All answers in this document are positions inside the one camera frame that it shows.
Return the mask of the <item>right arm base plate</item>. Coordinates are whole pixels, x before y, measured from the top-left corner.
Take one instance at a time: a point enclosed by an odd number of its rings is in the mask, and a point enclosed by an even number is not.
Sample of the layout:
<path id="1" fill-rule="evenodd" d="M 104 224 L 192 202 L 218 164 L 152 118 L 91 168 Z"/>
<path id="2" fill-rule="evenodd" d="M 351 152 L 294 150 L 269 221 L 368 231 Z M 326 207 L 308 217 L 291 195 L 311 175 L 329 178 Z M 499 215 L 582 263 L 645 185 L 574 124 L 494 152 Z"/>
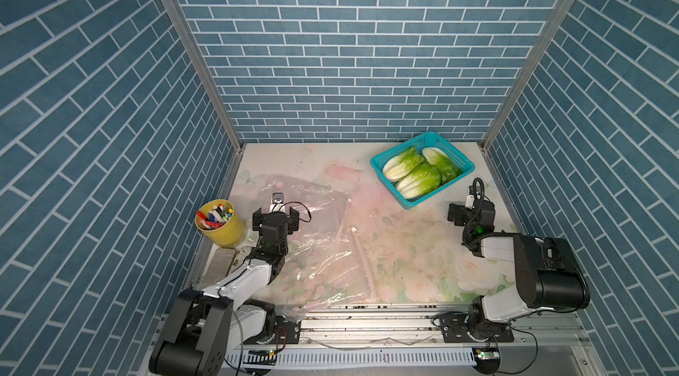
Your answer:
<path id="1" fill-rule="evenodd" d="M 431 319 L 445 343 L 510 343 L 515 337 L 509 324 L 478 320 L 463 312 L 445 312 Z"/>

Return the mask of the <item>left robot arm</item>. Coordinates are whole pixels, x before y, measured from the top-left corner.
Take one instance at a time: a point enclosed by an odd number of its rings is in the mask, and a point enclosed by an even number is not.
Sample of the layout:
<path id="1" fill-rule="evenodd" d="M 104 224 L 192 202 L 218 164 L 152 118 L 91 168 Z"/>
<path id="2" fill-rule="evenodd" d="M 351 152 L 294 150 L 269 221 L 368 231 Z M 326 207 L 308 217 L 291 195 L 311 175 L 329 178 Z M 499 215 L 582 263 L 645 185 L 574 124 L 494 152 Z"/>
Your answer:
<path id="1" fill-rule="evenodd" d="M 150 372 L 217 375 L 228 363 L 228 351 L 238 348 L 233 369 L 239 374 L 244 371 L 246 343 L 275 340 L 286 345 L 286 328 L 278 323 L 275 305 L 251 296 L 280 274 L 288 255 L 288 236 L 302 221 L 293 207 L 255 211 L 256 247 L 224 280 L 202 290 L 180 292 L 150 356 Z"/>

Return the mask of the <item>zip-top bag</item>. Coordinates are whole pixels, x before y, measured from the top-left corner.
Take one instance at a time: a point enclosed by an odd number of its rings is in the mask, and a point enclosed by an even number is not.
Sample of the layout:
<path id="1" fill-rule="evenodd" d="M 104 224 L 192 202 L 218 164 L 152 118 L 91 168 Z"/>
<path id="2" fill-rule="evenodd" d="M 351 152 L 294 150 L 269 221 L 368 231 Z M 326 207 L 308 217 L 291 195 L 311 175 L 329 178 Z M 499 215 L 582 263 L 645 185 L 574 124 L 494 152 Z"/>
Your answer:
<path id="1" fill-rule="evenodd" d="M 355 257 L 360 263 L 364 265 L 364 258 L 356 244 L 355 238 L 352 235 L 344 234 L 344 240 L 340 242 L 304 242 L 289 241 L 290 251 L 286 256 L 286 262 L 295 261 L 301 262 L 303 260 L 327 260 L 336 261 L 342 257 Z"/>
<path id="2" fill-rule="evenodd" d="M 283 175 L 267 175 L 255 189 L 251 213 L 261 208 L 270 211 L 274 193 L 282 193 L 283 201 L 274 206 L 279 210 L 290 207 L 300 213 L 300 228 L 288 237 L 290 242 L 340 242 L 344 240 L 344 222 L 349 197 L 310 181 Z"/>
<path id="3" fill-rule="evenodd" d="M 298 319 L 333 305 L 369 302 L 375 298 L 375 289 L 364 265 L 348 256 L 336 261 L 289 261 L 256 297 L 276 305 L 279 313 Z"/>

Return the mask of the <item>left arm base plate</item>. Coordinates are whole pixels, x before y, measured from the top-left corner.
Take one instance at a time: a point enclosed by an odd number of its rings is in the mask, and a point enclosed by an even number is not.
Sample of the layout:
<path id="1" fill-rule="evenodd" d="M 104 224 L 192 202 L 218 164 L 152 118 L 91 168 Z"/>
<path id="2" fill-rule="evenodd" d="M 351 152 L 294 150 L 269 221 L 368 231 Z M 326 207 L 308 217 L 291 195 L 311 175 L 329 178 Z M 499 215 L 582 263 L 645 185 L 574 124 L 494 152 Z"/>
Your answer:
<path id="1" fill-rule="evenodd" d="M 266 318 L 262 332 L 254 337 L 257 344 L 298 344 L 302 334 L 301 323 L 283 316 Z"/>

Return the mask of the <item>chinese cabbage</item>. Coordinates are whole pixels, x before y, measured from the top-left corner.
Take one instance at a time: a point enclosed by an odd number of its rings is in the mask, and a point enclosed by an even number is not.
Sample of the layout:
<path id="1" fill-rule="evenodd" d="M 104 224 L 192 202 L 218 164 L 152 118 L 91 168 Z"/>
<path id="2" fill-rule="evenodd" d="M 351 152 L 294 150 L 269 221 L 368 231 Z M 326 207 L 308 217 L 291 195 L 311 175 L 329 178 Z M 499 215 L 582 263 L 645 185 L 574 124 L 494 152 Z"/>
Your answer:
<path id="1" fill-rule="evenodd" d="M 422 150 L 422 155 L 429 165 L 436 167 L 436 169 L 440 171 L 442 184 L 449 183 L 463 173 L 461 167 L 456 165 L 456 163 L 439 148 L 424 148 Z"/>
<path id="2" fill-rule="evenodd" d="M 385 163 L 382 173 L 388 181 L 397 183 L 424 163 L 424 157 L 415 147 L 410 147 Z"/>
<path id="3" fill-rule="evenodd" d="M 436 190 L 441 184 L 441 173 L 436 167 L 424 162 L 396 185 L 396 190 L 407 200 L 422 197 Z"/>

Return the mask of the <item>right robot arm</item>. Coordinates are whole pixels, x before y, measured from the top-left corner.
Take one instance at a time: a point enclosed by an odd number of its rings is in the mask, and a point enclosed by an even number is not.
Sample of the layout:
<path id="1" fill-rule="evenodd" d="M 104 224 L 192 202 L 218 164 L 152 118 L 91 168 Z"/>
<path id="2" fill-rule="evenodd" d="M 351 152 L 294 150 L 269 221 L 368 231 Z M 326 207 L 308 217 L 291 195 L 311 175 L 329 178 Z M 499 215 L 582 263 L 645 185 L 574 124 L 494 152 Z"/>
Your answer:
<path id="1" fill-rule="evenodd" d="M 511 342 L 510 324 L 540 312 L 569 313 L 586 308 L 590 289 L 568 241 L 494 230 L 495 208 L 487 199 L 472 207 L 451 204 L 447 219 L 463 227 L 463 246 L 475 257 L 510 264 L 514 285 L 475 298 L 466 318 L 455 317 L 444 328 L 457 340 Z"/>

